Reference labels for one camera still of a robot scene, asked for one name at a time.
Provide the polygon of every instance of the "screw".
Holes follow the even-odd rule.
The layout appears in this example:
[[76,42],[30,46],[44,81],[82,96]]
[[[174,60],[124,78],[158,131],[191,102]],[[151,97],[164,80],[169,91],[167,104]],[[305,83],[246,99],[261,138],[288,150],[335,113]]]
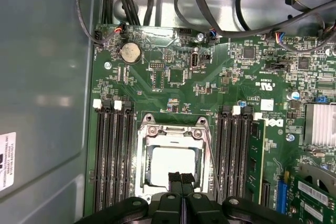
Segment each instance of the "screw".
[[154,127],[154,126],[150,126],[149,128],[148,128],[148,135],[149,136],[155,136],[156,134],[157,134],[157,129],[156,129],[156,127]]
[[202,195],[200,195],[200,194],[194,194],[193,197],[194,197],[195,199],[200,199],[200,198],[202,197]]
[[202,131],[201,130],[195,130],[194,131],[194,137],[195,138],[200,138],[202,136]]
[[109,62],[109,61],[106,61],[106,62],[104,63],[104,68],[105,68],[106,70],[110,70],[110,69],[112,68],[112,63]]
[[295,136],[293,134],[287,134],[286,140],[288,142],[293,142],[295,140]]
[[236,200],[236,199],[231,199],[231,200],[229,200],[229,203],[232,204],[232,205],[237,205],[237,204],[239,204],[239,201]]
[[204,34],[202,34],[202,33],[197,34],[196,35],[196,40],[198,42],[202,42],[204,40]]

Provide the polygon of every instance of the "heatsink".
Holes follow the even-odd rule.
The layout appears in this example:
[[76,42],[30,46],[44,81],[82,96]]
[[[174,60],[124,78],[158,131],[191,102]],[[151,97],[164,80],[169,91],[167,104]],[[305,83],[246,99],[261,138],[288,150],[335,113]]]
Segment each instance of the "heatsink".
[[307,104],[305,142],[316,146],[336,146],[336,106]]

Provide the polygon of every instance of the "gray metal surface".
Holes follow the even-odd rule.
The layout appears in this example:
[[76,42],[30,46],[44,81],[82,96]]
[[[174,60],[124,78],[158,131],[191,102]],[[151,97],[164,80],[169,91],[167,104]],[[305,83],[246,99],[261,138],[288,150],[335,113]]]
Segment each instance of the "gray metal surface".
[[[303,0],[302,3],[308,7],[315,7],[330,0]],[[139,6],[140,22],[143,22],[143,17],[147,8],[147,0],[135,0]],[[183,27],[183,23],[178,19],[174,12],[173,0],[155,0],[151,26],[162,27]],[[207,3],[212,11],[212,14],[217,19],[217,22],[224,30],[240,30],[235,17],[234,0],[207,0]],[[209,27],[209,24],[203,18],[198,10],[195,0],[179,0],[178,5],[182,14],[195,24],[203,27]],[[241,8],[243,16],[251,29],[261,28],[267,25],[272,25],[288,18],[288,15],[296,16],[299,11],[285,5],[285,0],[241,0]],[[334,13],[336,8],[327,10],[322,13],[326,22],[334,22]],[[120,17],[124,15],[120,8],[114,9],[114,23],[118,23]],[[312,35],[316,33],[318,23],[314,17],[308,17],[295,26],[289,27],[286,32],[292,35]]]
[[[83,211],[88,39],[75,0],[0,3],[0,134],[17,133],[0,223],[73,223]],[[87,23],[92,3],[82,0]]]

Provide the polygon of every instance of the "motherboard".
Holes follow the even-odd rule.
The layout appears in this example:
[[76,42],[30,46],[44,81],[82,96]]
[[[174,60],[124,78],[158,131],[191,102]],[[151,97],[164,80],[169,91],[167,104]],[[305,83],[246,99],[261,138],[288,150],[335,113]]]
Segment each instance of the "motherboard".
[[335,49],[295,54],[265,35],[140,26],[95,45],[85,216],[130,196],[150,202],[178,171],[218,202],[245,197],[305,223],[322,223],[324,212],[333,220],[331,192],[300,172],[336,172]]

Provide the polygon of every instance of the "capacitor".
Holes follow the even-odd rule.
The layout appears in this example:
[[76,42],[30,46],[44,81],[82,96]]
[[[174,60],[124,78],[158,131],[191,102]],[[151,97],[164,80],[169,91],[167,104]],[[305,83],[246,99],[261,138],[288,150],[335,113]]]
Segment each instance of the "capacitor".
[[242,100],[239,100],[239,101],[237,102],[237,105],[240,106],[241,108],[244,108],[244,107],[247,106],[247,102],[242,101]]
[[288,100],[300,100],[300,93],[298,91],[292,91],[287,94]]
[[127,42],[121,47],[120,55],[127,64],[135,64],[141,59],[141,49],[138,44]]

